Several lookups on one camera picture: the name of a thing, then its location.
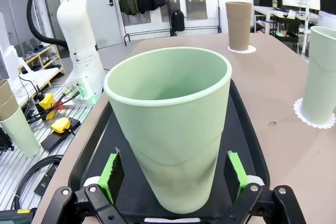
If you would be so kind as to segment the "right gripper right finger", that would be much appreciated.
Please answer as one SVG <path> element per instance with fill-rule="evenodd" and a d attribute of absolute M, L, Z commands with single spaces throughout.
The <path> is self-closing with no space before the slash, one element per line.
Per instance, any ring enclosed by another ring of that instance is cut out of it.
<path fill-rule="evenodd" d="M 247 223 L 252 216 L 265 223 L 306 223 L 291 187 L 280 185 L 273 190 L 249 182 L 237 153 L 227 152 L 224 178 L 232 201 L 223 214 L 223 223 Z"/>

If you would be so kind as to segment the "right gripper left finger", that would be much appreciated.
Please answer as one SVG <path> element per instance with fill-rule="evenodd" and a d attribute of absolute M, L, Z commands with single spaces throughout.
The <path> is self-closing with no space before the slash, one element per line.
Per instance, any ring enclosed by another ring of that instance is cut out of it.
<path fill-rule="evenodd" d="M 46 223 L 83 223 L 96 217 L 99 223 L 125 223 L 115 203 L 124 178 L 120 153 L 111 154 L 95 184 L 74 191 L 59 187 L 46 210 Z"/>

